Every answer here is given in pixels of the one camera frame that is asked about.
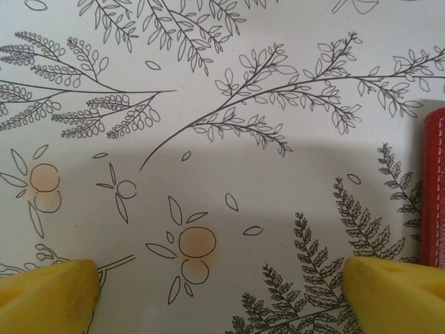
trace coloring page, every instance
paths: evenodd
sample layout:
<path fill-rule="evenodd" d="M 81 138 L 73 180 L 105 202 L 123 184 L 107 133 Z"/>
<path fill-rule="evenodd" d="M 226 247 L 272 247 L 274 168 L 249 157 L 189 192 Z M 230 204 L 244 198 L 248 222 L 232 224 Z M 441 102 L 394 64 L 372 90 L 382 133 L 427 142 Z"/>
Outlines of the coloring page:
<path fill-rule="evenodd" d="M 354 334 L 413 262 L 445 2 L 0 3 L 0 277 L 92 259 L 85 334 Z"/>

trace drawn branch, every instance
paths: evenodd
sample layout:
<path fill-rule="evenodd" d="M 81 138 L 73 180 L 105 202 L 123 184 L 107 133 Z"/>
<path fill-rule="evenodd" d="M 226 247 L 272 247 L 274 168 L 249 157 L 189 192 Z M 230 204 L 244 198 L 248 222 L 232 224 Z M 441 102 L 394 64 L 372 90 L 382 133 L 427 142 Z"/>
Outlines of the drawn branch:
<path fill-rule="evenodd" d="M 379 103 L 383 109 L 389 111 L 391 117 L 395 117 L 397 113 L 400 116 L 416 117 L 412 109 L 423 105 L 416 101 L 405 100 L 410 84 L 417 82 L 421 89 L 428 92 L 430 91 L 428 82 L 433 79 L 444 80 L 445 75 L 440 72 L 444 71 L 445 49 L 434 47 L 435 54 L 432 56 L 424 50 L 421 50 L 420 56 L 416 56 L 412 50 L 409 50 L 408 57 L 394 56 L 396 62 L 394 72 L 389 74 L 378 74 L 379 66 L 373 68 L 368 74 L 351 74 L 346 69 L 346 64 L 356 61 L 353 47 L 362 43 L 353 32 L 336 42 L 319 43 L 321 56 L 316 61 L 313 70 L 302 70 L 303 75 L 300 75 L 293 66 L 286 64 L 288 56 L 285 54 L 283 44 L 274 44 L 261 51 L 252 50 L 249 56 L 240 55 L 241 66 L 245 69 L 243 79 L 237 80 L 234 77 L 234 71 L 228 68 L 225 71 L 225 78 L 215 82 L 216 87 L 222 95 L 227 97 L 227 100 L 217 109 L 185 125 L 161 142 L 148 155 L 140 169 L 143 169 L 155 152 L 185 130 L 195 128 L 198 122 L 217 115 L 221 111 L 230 110 L 240 104 L 246 105 L 248 102 L 276 103 L 283 110 L 288 105 L 309 108 L 311 111 L 324 110 L 331 113 L 332 123 L 339 133 L 347 134 L 350 129 L 356 128 L 358 122 L 361 122 L 357 112 L 362 106 L 341 103 L 341 87 L 335 84 L 341 81 L 356 81 L 360 97 L 363 97 L 365 93 L 375 93 Z M 269 77 L 285 75 L 289 75 L 290 79 L 281 85 L 267 87 Z"/>
<path fill-rule="evenodd" d="M 382 154 L 383 158 L 378 159 L 378 162 L 384 165 L 379 171 L 384 175 L 389 175 L 392 180 L 386 181 L 385 185 L 396 192 L 390 197 L 391 200 L 403 200 L 407 202 L 402 207 L 398 208 L 397 212 L 403 214 L 413 214 L 412 219 L 404 222 L 404 226 L 408 228 L 416 228 L 418 233 L 411 237 L 414 240 L 420 241 L 420 225 L 421 225 L 421 197 L 422 197 L 422 181 L 418 181 L 414 188 L 408 193 L 408 186 L 412 179 L 412 172 L 407 172 L 401 176 L 401 162 L 394 161 L 394 153 L 391 153 L 392 148 L 388 143 L 384 143 L 377 151 Z"/>
<path fill-rule="evenodd" d="M 340 306 L 346 302 L 343 294 L 337 295 L 335 289 L 338 289 L 341 284 L 341 265 L 343 258 L 336 259 L 329 264 L 326 264 L 328 251 L 325 247 L 318 251 L 318 240 L 312 241 L 311 229 L 307 226 L 306 218 L 300 213 L 296 213 L 296 228 L 294 233 L 297 237 L 295 246 L 303 253 L 298 254 L 298 259 L 303 264 L 302 269 L 307 274 L 303 276 L 308 293 L 305 298 L 317 308 L 333 308 Z"/>
<path fill-rule="evenodd" d="M 379 233 L 382 218 L 371 220 L 368 208 L 362 211 L 362 206 L 343 187 L 343 180 L 337 177 L 334 184 L 334 197 L 341 215 L 341 222 L 347 227 L 346 233 L 352 241 L 355 256 L 371 256 L 391 260 L 401 253 L 405 238 L 389 246 L 391 233 L 389 226 Z"/>
<path fill-rule="evenodd" d="M 79 16 L 85 14 L 90 8 L 95 6 L 95 30 L 101 26 L 104 29 L 104 44 L 108 42 L 111 33 L 114 31 L 115 41 L 119 45 L 121 41 L 126 44 L 128 52 L 133 51 L 132 38 L 139 36 L 134 34 L 136 21 L 131 20 L 131 14 L 124 3 L 131 4 L 129 0 L 112 0 L 113 4 L 106 4 L 106 0 L 79 0 L 77 6 L 80 7 Z"/>
<path fill-rule="evenodd" d="M 69 64 L 61 60 L 65 55 L 65 49 L 53 40 L 43 38 L 41 35 L 28 32 L 16 33 L 16 36 L 30 43 L 29 45 L 9 45 L 0 47 L 0 51 L 6 52 L 9 56 L 0 58 L 13 65 L 30 66 L 30 69 L 39 76 L 49 80 L 56 85 L 72 87 L 73 89 L 36 86 L 26 83 L 17 83 L 0 79 L 0 113 L 6 115 L 10 113 L 7 105 L 27 104 L 22 112 L 10 117 L 0 123 L 0 131 L 21 127 L 31 124 L 36 120 L 45 118 L 55 110 L 60 110 L 61 104 L 54 101 L 55 97 L 60 97 L 68 93 L 83 93 L 101 95 L 94 97 L 86 102 L 87 106 L 92 107 L 88 111 L 78 113 L 54 114 L 52 119 L 64 122 L 65 124 L 76 125 L 75 128 L 65 130 L 62 137 L 66 138 L 85 138 L 104 132 L 102 119 L 105 116 L 118 112 L 127 112 L 124 120 L 114 126 L 107 133 L 109 138 L 119 138 L 137 129 L 144 129 L 145 126 L 151 127 L 153 122 L 158 122 L 160 116 L 149 103 L 159 94 L 167 92 L 162 91 L 123 91 L 107 86 L 98 78 L 99 75 L 108 67 L 108 57 L 99 57 L 99 52 L 93 49 L 88 43 L 77 38 L 68 38 L 67 46 L 76 56 L 79 64 Z M 35 63 L 42 59 L 48 64 Z M 78 89 L 82 80 L 89 80 L 105 88 L 102 90 L 80 90 Z M 151 95 L 149 98 L 143 98 L 130 105 L 129 95 Z M 99 113 L 97 108 L 109 109 L 112 112 Z"/>
<path fill-rule="evenodd" d="M 256 5 L 266 7 L 266 0 L 253 0 Z M 159 41 L 159 49 L 171 50 L 177 45 L 177 60 L 186 58 L 192 72 L 202 68 L 208 76 L 207 65 L 213 60 L 204 55 L 214 49 L 217 54 L 223 51 L 222 44 L 233 35 L 240 35 L 239 24 L 246 20 L 234 11 L 237 1 L 209 0 L 204 6 L 197 0 L 197 10 L 188 8 L 189 2 L 180 2 L 180 9 L 173 9 L 164 0 L 139 0 L 136 19 L 142 21 L 142 31 L 147 32 L 148 45 Z M 245 1 L 250 9 L 250 2 Z"/>

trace red object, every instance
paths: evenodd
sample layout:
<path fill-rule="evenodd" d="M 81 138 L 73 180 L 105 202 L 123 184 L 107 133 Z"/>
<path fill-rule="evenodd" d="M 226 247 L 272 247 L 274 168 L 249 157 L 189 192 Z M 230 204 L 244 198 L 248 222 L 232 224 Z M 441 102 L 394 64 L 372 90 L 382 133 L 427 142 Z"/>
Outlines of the red object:
<path fill-rule="evenodd" d="M 427 116 L 423 142 L 420 264 L 445 268 L 445 108 Z"/>

